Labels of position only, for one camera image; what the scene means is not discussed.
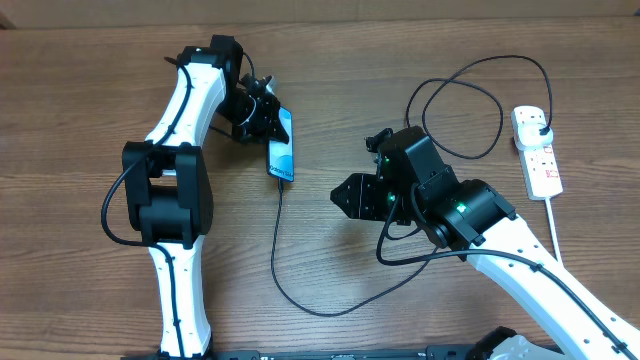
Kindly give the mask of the blue Samsung Galaxy smartphone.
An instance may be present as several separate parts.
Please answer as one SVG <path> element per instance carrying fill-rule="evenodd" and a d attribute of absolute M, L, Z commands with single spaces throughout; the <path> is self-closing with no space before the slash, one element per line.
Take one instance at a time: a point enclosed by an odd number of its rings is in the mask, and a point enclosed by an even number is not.
<path fill-rule="evenodd" d="M 294 181 L 294 149 L 293 149 L 293 128 L 292 114 L 289 110 L 281 107 L 279 110 L 279 120 L 284 127 L 289 141 L 283 143 L 277 140 L 270 140 L 267 147 L 267 174 L 285 182 Z"/>

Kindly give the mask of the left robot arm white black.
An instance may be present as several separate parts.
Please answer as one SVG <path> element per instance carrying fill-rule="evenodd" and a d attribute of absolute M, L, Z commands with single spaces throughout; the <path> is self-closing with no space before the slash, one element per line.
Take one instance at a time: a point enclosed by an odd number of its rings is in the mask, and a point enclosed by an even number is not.
<path fill-rule="evenodd" d="M 294 179 L 293 116 L 277 99 L 274 79 L 242 74 L 246 59 L 232 36 L 187 46 L 174 59 L 177 83 L 156 127 L 122 153 L 129 221 L 157 274 L 163 331 L 156 359 L 210 359 L 212 327 L 203 295 L 202 251 L 214 201 L 203 145 L 215 115 L 230 137 L 267 148 L 267 173 Z"/>

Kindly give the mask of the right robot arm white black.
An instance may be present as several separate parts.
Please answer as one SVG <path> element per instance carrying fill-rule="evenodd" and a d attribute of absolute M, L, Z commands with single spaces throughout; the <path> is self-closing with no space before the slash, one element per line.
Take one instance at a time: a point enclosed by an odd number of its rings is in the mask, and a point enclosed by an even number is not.
<path fill-rule="evenodd" d="M 638 329 L 560 265 L 493 187 L 479 179 L 459 181 L 422 128 L 385 129 L 365 142 L 376 156 L 376 172 L 354 173 L 330 193 L 349 218 L 416 224 L 438 250 L 415 262 L 470 262 L 569 359 L 638 358 Z"/>

